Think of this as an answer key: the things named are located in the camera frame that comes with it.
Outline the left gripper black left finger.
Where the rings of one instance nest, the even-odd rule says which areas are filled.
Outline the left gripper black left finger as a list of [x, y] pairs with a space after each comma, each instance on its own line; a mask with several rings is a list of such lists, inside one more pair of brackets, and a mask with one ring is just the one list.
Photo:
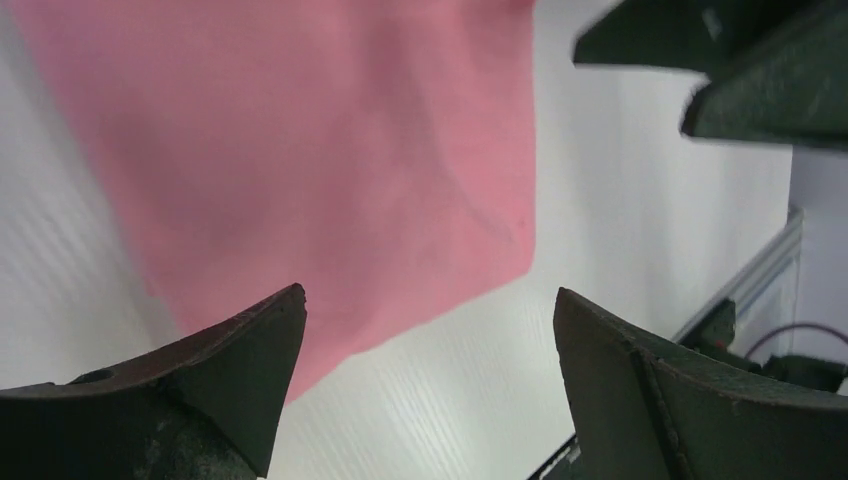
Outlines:
[[2, 477], [266, 477], [306, 319], [294, 284], [70, 383], [4, 390]]

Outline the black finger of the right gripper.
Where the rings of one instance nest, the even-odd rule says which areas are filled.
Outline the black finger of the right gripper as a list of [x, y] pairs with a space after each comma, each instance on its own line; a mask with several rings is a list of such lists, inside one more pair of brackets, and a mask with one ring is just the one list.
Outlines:
[[577, 37], [573, 62], [710, 74], [813, 5], [798, 0], [625, 0]]
[[846, 151], [846, 2], [802, 2], [693, 95], [680, 131]]

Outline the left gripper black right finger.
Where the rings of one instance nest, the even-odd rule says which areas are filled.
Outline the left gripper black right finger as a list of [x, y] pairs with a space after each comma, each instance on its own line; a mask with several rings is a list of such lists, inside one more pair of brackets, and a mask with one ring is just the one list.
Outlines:
[[845, 397], [670, 342], [560, 289], [553, 329], [592, 479], [843, 479]]

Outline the pink t-shirt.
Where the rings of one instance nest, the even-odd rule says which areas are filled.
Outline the pink t-shirt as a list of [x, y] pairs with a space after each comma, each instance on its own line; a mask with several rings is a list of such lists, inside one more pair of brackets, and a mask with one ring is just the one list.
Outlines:
[[531, 268], [530, 1], [6, 1], [151, 291], [293, 283], [289, 395]]

